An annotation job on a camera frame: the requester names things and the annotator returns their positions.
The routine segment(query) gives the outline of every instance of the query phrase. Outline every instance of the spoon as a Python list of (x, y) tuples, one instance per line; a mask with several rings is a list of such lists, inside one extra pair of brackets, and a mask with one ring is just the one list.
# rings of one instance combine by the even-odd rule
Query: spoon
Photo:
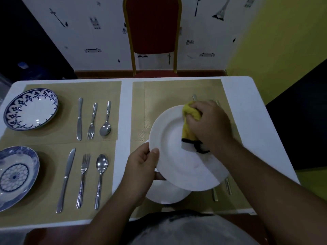
[(111, 126), (110, 126), (110, 124), (108, 122), (110, 107), (111, 107), (111, 101), (108, 101), (108, 104), (107, 104), (107, 119), (106, 119), (106, 122), (103, 124), (103, 126), (100, 128), (100, 135), (101, 136), (107, 136), (109, 134), (109, 132), (111, 131)]
[(96, 191), (96, 202), (94, 204), (95, 210), (99, 209), (102, 174), (107, 169), (108, 164), (109, 164), (108, 158), (104, 154), (101, 154), (98, 156), (98, 158), (96, 160), (96, 169), (98, 170), (100, 175), (99, 175), (99, 182), (98, 182), (98, 190)]

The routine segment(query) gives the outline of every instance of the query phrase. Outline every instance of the right hand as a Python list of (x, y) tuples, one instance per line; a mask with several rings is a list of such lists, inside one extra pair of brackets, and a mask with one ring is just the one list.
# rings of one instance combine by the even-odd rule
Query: right hand
[(190, 130), (210, 150), (212, 145), (224, 144), (233, 139), (231, 122), (217, 103), (214, 101), (196, 101), (190, 106), (202, 112), (202, 117), (197, 121), (192, 115), (188, 114), (186, 122)]

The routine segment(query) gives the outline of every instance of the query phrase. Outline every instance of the fork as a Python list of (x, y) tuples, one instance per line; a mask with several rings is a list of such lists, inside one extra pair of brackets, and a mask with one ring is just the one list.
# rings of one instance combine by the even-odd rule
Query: fork
[(94, 103), (93, 104), (93, 114), (92, 114), (92, 120), (91, 120), (91, 124), (89, 127), (89, 130), (87, 132), (87, 139), (90, 140), (93, 138), (94, 136), (94, 132), (96, 131), (96, 128), (94, 126), (94, 118), (96, 117), (96, 109), (98, 108), (98, 103)]
[(83, 201), (83, 191), (84, 191), (84, 178), (85, 178), (85, 173), (87, 169), (89, 168), (90, 165), (90, 154), (84, 154), (83, 155), (83, 160), (82, 160), (82, 178), (81, 178), (81, 185), (80, 185), (80, 192), (77, 197), (77, 203), (76, 207), (79, 209), (82, 206), (82, 201)]

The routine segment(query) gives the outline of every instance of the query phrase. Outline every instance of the blue and white plate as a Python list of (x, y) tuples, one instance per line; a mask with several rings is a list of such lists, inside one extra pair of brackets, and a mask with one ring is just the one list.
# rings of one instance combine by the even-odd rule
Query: blue and white plate
[(39, 168), (39, 157), (31, 148), (14, 146), (0, 151), (0, 212), (27, 194)]
[(15, 131), (32, 130), (47, 123), (58, 109), (57, 95), (46, 88), (35, 88), (16, 96), (6, 107), (3, 119)]

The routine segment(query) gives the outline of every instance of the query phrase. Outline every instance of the chair back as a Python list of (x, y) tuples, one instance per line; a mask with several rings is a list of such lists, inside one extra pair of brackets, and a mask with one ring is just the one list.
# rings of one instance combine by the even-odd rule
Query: chair back
[(176, 72), (181, 0), (124, 0), (123, 10), (134, 75), (136, 73), (134, 53), (174, 52)]

